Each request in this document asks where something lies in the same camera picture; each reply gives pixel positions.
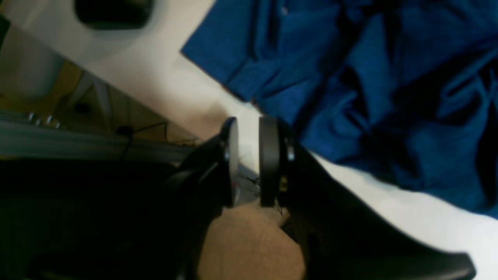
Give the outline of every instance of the wrinkled blue fabric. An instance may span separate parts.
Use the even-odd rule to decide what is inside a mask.
[[[498,218],[497,0],[218,0],[182,51],[328,160]]]

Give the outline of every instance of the gray metal bar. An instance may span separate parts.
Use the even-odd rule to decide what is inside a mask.
[[[78,85],[76,86],[73,94],[69,98],[66,106],[68,108],[73,108],[76,103],[78,103],[78,101],[80,101],[80,99],[85,95],[85,93],[90,90],[91,87],[93,87],[93,84],[93,76],[88,72],[83,72],[81,74],[80,81],[78,82]]]
[[[111,107],[111,101],[109,100],[109,89],[107,84],[97,77],[93,77],[95,91],[97,92],[97,98],[99,99],[100,109],[102,115],[104,115],[104,121],[106,122],[107,130],[109,132],[113,131],[113,111]]]
[[[0,155],[6,156],[118,160],[128,141],[124,136],[92,135],[0,121]],[[193,147],[133,139],[126,160],[176,163],[192,150]]]

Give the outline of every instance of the black plastic part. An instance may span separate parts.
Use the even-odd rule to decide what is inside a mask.
[[[273,207],[280,184],[280,143],[277,120],[259,119],[259,169],[261,185],[260,203]]]
[[[281,121],[264,121],[278,131],[280,178],[276,197],[294,221],[311,280],[470,280],[476,270],[467,254],[440,252],[403,234],[335,181]],[[260,139],[269,141],[269,135]],[[262,162],[261,177],[274,178],[274,159]],[[276,180],[261,181],[274,193]]]
[[[233,206],[238,172],[237,120],[228,119],[220,134],[183,161],[154,195],[156,223],[139,255],[153,256],[143,264],[150,279],[197,279],[197,266],[211,222],[224,206]]]
[[[0,279],[196,280],[208,227],[234,203],[238,146],[230,118],[176,169],[0,161]]]
[[[139,29],[147,24],[153,3],[153,0],[75,0],[75,12],[90,28]]]

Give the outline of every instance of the blue shirt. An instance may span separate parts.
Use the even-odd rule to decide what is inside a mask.
[[[498,218],[497,0],[218,0],[182,51],[328,160]]]

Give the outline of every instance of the white table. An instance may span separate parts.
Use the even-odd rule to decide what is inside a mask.
[[[20,29],[166,119],[207,139],[228,116],[239,119],[240,157],[258,170],[258,118],[179,50],[213,0],[157,0],[141,30],[94,31],[75,18],[72,0],[4,0],[1,12]],[[422,193],[319,159],[339,182],[402,231],[435,248],[468,252],[476,279],[498,279],[498,221]]]

